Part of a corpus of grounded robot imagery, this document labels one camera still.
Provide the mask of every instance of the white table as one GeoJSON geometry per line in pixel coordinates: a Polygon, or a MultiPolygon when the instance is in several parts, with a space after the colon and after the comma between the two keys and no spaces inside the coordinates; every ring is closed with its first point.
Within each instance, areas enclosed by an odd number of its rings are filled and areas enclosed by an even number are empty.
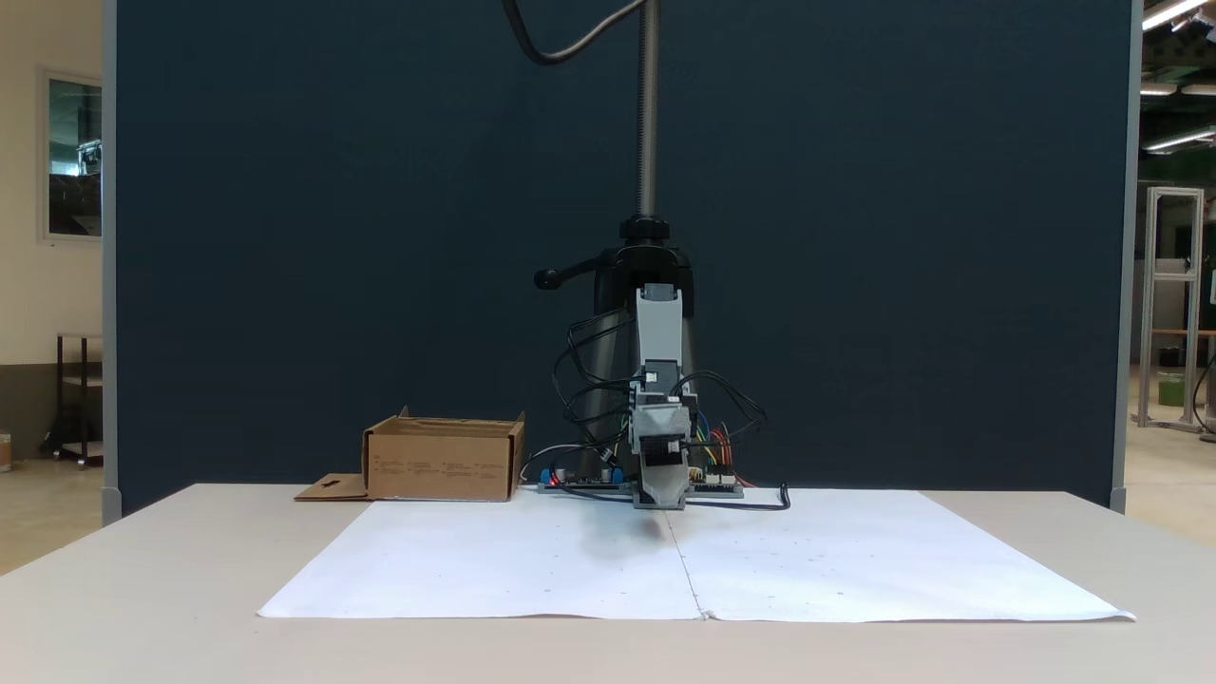
{"type": "Polygon", "coordinates": [[[1216,550],[1065,494],[928,495],[1138,623],[260,618],[367,506],[300,488],[195,486],[0,577],[0,680],[1216,682],[1216,550]]]}

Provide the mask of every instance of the paper sheet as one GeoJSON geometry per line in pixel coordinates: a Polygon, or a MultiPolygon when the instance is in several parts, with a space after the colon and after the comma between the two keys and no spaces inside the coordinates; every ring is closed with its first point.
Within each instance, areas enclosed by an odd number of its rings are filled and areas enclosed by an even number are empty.
{"type": "MultiPolygon", "coordinates": [[[[708,617],[1131,617],[917,492],[792,489],[788,511],[669,514],[708,617]]],[[[748,500],[775,500],[748,490],[748,500]]]]}
{"type": "Polygon", "coordinates": [[[376,501],[259,615],[700,618],[662,514],[597,504],[376,501]]]}
{"type": "MultiPolygon", "coordinates": [[[[642,511],[533,490],[506,504],[377,501],[259,615],[1130,617],[916,492],[790,498],[781,512],[642,511]]],[[[776,499],[748,490],[748,500],[776,499]]]]}

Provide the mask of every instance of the ceiling light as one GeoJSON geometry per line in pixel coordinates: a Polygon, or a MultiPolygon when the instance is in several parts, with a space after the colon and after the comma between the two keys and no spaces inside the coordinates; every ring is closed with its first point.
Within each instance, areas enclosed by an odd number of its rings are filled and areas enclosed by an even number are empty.
{"type": "Polygon", "coordinates": [[[1178,86],[1172,83],[1141,82],[1141,95],[1173,95],[1178,86]]]}
{"type": "Polygon", "coordinates": [[[1144,16],[1144,30],[1154,29],[1178,15],[1184,15],[1195,7],[1206,5],[1207,0],[1176,0],[1175,2],[1159,2],[1144,16]]]}
{"type": "Polygon", "coordinates": [[[1183,133],[1181,135],[1175,135],[1173,138],[1164,138],[1161,140],[1154,140],[1148,145],[1144,145],[1145,152],[1155,152],[1158,150],[1165,150],[1166,147],[1173,147],[1175,145],[1182,145],[1183,142],[1193,142],[1195,140],[1201,140],[1204,138],[1211,138],[1216,134],[1216,125],[1209,125],[1200,128],[1199,130],[1192,130],[1189,133],[1183,133]]]}

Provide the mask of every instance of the floor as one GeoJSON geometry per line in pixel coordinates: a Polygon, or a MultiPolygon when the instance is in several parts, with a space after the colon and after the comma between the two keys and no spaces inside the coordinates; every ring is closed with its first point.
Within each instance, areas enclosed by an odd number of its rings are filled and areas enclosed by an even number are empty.
{"type": "Polygon", "coordinates": [[[101,527],[102,469],[29,460],[0,472],[0,574],[101,527]]]}
{"type": "MultiPolygon", "coordinates": [[[[1130,407],[1138,397],[1132,374],[1130,407]]],[[[1149,415],[1173,419],[1155,391],[1149,415]]],[[[1216,546],[1216,444],[1188,432],[1127,424],[1127,515],[1216,546]]],[[[0,473],[0,574],[101,527],[102,470],[35,460],[0,473]]]]}
{"type": "MultiPolygon", "coordinates": [[[[1139,369],[1131,374],[1128,409],[1135,413],[1139,398],[1139,369]]],[[[1156,387],[1149,394],[1150,417],[1177,420],[1182,409],[1156,402],[1156,387]]],[[[1206,387],[1199,392],[1200,404],[1206,387]]],[[[1200,442],[1198,434],[1164,427],[1127,424],[1127,515],[1209,546],[1216,546],[1216,444],[1200,442]]]]}

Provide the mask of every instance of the window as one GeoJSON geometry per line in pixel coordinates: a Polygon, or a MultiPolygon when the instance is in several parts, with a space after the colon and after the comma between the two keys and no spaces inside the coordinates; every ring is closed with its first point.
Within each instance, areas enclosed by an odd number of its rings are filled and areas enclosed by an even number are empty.
{"type": "Polygon", "coordinates": [[[43,71],[43,241],[101,239],[101,82],[43,71]]]}

